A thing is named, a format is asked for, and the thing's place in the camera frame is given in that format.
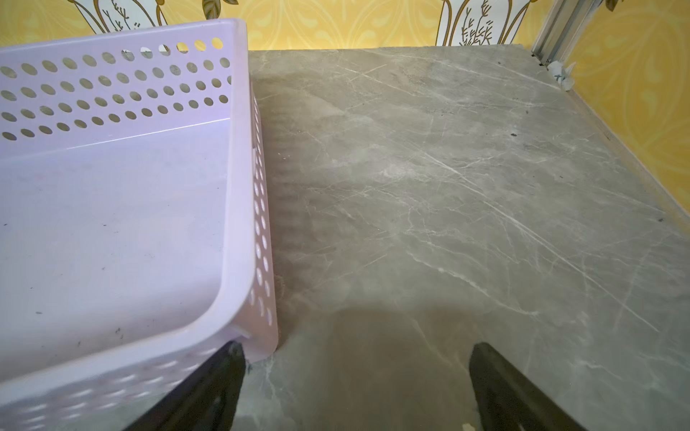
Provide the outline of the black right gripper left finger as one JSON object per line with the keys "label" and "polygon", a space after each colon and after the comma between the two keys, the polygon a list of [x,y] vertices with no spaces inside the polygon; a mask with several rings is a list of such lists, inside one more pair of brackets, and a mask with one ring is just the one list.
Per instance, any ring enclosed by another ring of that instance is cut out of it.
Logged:
{"label": "black right gripper left finger", "polygon": [[242,344],[229,341],[127,429],[228,430],[246,372]]}

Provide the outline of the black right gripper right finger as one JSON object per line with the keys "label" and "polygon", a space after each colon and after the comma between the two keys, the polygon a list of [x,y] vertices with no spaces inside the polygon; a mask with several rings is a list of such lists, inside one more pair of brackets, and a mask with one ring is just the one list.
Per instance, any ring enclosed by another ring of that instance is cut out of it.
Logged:
{"label": "black right gripper right finger", "polygon": [[469,374],[485,430],[585,430],[487,342],[474,345]]}

